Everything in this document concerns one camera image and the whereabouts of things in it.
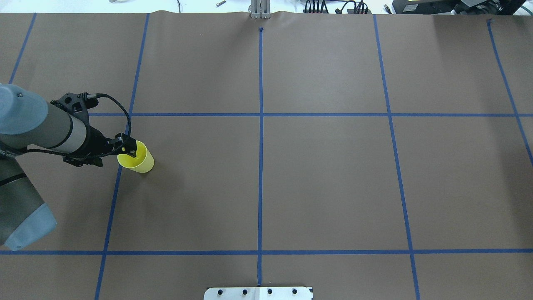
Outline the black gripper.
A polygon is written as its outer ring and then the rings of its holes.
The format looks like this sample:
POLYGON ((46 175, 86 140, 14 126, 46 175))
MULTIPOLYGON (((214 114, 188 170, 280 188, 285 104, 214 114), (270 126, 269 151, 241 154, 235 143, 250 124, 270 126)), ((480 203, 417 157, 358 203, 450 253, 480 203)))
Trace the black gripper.
POLYGON ((118 155, 126 156, 127 158, 136 158, 137 150, 131 149, 137 146, 134 138, 131 138, 126 133, 118 133, 114 139, 105 137, 101 131, 94 127, 88 127, 88 136, 85 143, 85 154, 89 156, 95 155, 118 155))

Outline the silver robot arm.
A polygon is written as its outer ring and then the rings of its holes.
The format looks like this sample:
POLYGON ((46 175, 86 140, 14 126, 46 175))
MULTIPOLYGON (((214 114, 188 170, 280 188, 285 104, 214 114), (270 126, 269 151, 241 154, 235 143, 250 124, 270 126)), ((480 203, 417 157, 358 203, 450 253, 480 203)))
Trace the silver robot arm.
POLYGON ((57 226, 52 209, 27 173, 45 174, 53 159, 74 167, 101 167, 108 156, 139 156, 128 110, 107 93, 65 93, 48 101, 15 84, 1 85, 1 246, 21 251, 57 226), (108 136, 91 125, 89 111, 112 101, 126 118, 124 132, 108 136))

